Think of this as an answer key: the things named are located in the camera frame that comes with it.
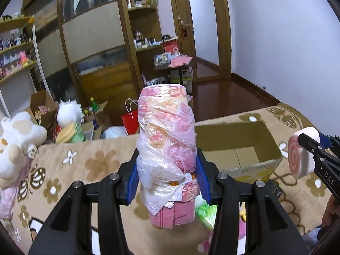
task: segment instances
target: marshmallow-like object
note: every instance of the marshmallow-like object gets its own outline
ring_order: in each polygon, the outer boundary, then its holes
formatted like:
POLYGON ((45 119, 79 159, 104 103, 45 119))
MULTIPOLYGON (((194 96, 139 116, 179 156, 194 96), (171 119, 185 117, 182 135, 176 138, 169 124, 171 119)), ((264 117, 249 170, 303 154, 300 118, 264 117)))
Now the marshmallow-like object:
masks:
POLYGON ((290 172, 295 179, 300 179, 311 174, 315 168, 313 154, 299 145, 298 136, 306 134, 320 143, 319 132, 312 127, 306 127, 295 132, 288 140, 288 162, 290 172))

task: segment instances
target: door frame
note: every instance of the door frame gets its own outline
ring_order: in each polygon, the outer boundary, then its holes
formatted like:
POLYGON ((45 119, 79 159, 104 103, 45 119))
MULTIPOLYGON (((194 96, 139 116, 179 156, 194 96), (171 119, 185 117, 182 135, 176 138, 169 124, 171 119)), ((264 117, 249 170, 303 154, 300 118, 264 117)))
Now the door frame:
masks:
MULTIPOLYGON (((178 11, 176 7, 176 0, 171 0, 171 7, 172 7, 172 13, 173 13, 173 21, 175 24, 175 32, 178 36, 178 45, 180 46, 180 49, 182 48, 182 40, 181 40, 181 28, 179 23, 179 16, 178 11)), ((200 77, 195 78, 195 81, 209 81, 219 78, 231 78, 232 74, 232 42, 231 42, 231 28, 230 28, 230 14, 229 14, 229 6, 228 6, 228 0, 224 0, 224 8, 225 8, 225 14, 227 19, 227 55, 225 58, 224 64, 221 66, 222 72, 219 74, 219 76, 207 76, 207 77, 200 77)))

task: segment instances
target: human hand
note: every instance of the human hand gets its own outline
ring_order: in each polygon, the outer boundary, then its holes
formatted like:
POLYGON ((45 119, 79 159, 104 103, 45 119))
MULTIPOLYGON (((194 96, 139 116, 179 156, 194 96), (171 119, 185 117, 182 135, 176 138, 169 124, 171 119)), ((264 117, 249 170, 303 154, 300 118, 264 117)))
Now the human hand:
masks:
POLYGON ((330 226, 332 223, 332 215, 337 214, 340 215, 340 205, 335 204, 335 197, 333 195, 330 196, 330 199, 327 203, 325 213, 322 217, 322 226, 330 226))

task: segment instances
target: black table leg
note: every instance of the black table leg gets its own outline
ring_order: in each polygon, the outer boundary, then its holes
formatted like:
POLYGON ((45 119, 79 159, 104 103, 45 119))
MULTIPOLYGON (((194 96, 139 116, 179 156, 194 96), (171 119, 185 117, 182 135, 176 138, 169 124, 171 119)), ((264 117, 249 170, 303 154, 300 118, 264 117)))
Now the black table leg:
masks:
POLYGON ((183 85, 183 77, 182 77, 182 70, 178 69, 178 72, 180 74, 180 84, 183 85))

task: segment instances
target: pink plastic-wrapped package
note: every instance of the pink plastic-wrapped package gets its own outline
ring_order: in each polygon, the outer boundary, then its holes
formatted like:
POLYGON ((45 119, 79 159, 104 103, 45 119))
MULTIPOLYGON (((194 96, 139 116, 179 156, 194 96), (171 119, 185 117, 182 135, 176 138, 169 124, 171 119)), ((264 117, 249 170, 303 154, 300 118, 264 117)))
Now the pink plastic-wrapped package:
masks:
POLYGON ((171 228, 192 221, 191 204, 200 191, 194 175, 194 116, 185 88, 181 85, 144 88, 138 100, 138 121, 140 197, 150 211, 152 223, 171 228))

